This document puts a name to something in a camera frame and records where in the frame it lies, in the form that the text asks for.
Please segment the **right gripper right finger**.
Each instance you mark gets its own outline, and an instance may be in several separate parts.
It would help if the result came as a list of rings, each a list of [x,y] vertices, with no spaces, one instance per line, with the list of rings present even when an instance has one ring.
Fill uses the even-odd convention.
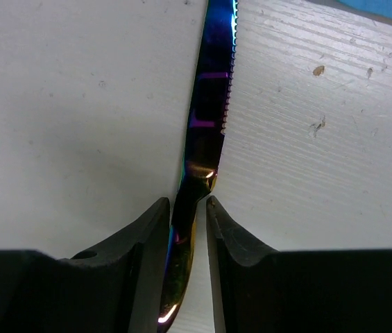
[[[392,332],[392,249],[278,251],[206,202],[217,332]]]

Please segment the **iridescent table knife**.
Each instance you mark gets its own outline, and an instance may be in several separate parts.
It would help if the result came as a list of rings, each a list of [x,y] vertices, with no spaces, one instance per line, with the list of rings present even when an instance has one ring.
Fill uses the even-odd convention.
[[[237,20],[237,1],[207,2],[171,215],[158,332],[169,331],[182,306],[194,258],[197,205],[216,184],[234,73]]]

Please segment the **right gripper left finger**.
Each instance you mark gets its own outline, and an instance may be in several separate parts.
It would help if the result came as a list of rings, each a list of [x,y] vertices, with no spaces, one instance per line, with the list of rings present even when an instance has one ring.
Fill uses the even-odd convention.
[[[0,250],[0,332],[154,332],[170,205],[70,259]]]

